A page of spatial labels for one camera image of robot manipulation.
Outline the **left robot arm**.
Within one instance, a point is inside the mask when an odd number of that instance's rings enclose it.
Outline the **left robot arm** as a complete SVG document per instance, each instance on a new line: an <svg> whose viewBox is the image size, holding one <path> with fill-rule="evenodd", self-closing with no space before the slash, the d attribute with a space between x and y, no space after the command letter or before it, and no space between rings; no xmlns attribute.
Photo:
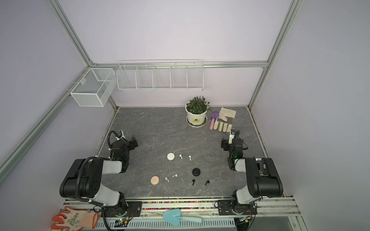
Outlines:
<svg viewBox="0 0 370 231"><path fill-rule="evenodd" d="M107 135L109 157L77 159L61 183L63 198L75 199L102 208L102 217L131 217L135 210L129 207L124 193L102 184L103 175L125 173L129 167L130 151L138 147L134 136L128 140L122 131Z"/></svg>

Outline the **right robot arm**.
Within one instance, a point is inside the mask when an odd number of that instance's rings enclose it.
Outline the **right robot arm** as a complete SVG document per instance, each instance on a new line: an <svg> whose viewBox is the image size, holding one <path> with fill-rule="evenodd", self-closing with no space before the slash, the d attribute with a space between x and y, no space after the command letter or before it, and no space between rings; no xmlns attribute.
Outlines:
<svg viewBox="0 0 370 231"><path fill-rule="evenodd" d="M257 214L257 201L264 197L283 196L283 184L271 158L244 157L243 151L248 147L240 137L240 131L231 130L229 139L221 140L221 148L229 152L227 159L230 170L244 172L247 184L235 190L229 200L215 203L219 215Z"/></svg>

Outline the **white earbud charging case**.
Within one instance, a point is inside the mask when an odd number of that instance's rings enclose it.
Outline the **white earbud charging case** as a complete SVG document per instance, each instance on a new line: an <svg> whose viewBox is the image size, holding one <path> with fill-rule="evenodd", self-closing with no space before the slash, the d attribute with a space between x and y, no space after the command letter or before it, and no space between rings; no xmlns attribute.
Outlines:
<svg viewBox="0 0 370 231"><path fill-rule="evenodd" d="M174 159L175 159L175 154L174 154L174 153L168 153L168 154L167 154L167 159L168 159L169 161L174 160Z"/></svg>

